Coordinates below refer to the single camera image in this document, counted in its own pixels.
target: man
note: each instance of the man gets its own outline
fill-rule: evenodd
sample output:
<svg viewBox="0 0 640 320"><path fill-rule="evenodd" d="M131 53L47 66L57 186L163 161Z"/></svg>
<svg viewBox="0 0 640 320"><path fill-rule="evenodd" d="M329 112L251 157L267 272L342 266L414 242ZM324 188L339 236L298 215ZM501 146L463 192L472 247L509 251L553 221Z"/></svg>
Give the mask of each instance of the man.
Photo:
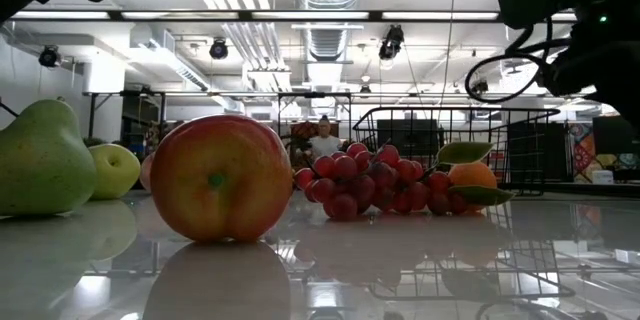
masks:
<svg viewBox="0 0 640 320"><path fill-rule="evenodd" d="M318 136L309 139L309 143L314 159L320 156L331 156L340 148L341 141L337 137L331 136L331 122L326 115L318 122Z"/></svg>

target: wire basket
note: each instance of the wire basket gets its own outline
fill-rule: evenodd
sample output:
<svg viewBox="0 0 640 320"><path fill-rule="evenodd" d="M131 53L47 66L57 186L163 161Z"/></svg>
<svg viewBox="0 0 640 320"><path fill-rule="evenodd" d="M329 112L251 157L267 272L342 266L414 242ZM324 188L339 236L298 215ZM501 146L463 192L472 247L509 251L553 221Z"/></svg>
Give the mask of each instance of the wire basket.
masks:
<svg viewBox="0 0 640 320"><path fill-rule="evenodd" d="M379 107L353 127L356 139L370 150L385 143L400 156L435 165L438 151L452 142L494 145L482 161L501 188L520 195L541 195L545 182L545 131L557 109L491 109L486 107Z"/></svg>

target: pear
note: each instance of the pear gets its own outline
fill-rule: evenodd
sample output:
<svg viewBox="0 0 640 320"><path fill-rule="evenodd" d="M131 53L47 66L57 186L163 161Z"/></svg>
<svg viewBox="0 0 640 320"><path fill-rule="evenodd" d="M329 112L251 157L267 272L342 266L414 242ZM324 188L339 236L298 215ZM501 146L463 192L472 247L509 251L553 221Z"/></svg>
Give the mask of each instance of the pear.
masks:
<svg viewBox="0 0 640 320"><path fill-rule="evenodd" d="M0 216L73 210L93 194L96 173L71 107L37 101L0 131Z"/></svg>

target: fluorescent light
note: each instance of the fluorescent light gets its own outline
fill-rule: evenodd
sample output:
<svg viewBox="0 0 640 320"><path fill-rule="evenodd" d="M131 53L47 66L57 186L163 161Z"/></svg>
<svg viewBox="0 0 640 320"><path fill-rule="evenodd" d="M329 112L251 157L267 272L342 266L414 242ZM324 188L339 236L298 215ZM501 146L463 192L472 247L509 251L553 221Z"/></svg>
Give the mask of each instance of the fluorescent light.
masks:
<svg viewBox="0 0 640 320"><path fill-rule="evenodd" d="M258 11L253 13L254 19L345 19L363 20L369 18L366 11Z"/></svg>
<svg viewBox="0 0 640 320"><path fill-rule="evenodd" d="M122 13L122 17L128 20L236 20L238 13L227 11L125 11Z"/></svg>
<svg viewBox="0 0 640 320"><path fill-rule="evenodd" d="M11 17L12 19L73 19L73 20L95 20L108 19L106 11L18 11Z"/></svg>
<svg viewBox="0 0 640 320"><path fill-rule="evenodd" d="M351 24L293 24L293 30L364 30L362 25Z"/></svg>
<svg viewBox="0 0 640 320"><path fill-rule="evenodd" d="M555 21L578 21L576 14L573 13L558 13L551 16L551 20Z"/></svg>
<svg viewBox="0 0 640 320"><path fill-rule="evenodd" d="M383 20L496 20L497 12L384 12Z"/></svg>

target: track light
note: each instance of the track light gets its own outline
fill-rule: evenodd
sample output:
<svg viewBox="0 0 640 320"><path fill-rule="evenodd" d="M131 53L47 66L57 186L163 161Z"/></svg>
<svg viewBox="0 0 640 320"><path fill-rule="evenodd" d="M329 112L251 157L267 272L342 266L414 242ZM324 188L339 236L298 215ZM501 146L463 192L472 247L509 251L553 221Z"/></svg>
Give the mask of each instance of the track light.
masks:
<svg viewBox="0 0 640 320"><path fill-rule="evenodd" d="M391 25L378 53L381 61L380 67L384 67L383 70L388 70L393 66L393 59L400 52L403 42L404 32L402 31L402 27L400 27L400 25Z"/></svg>

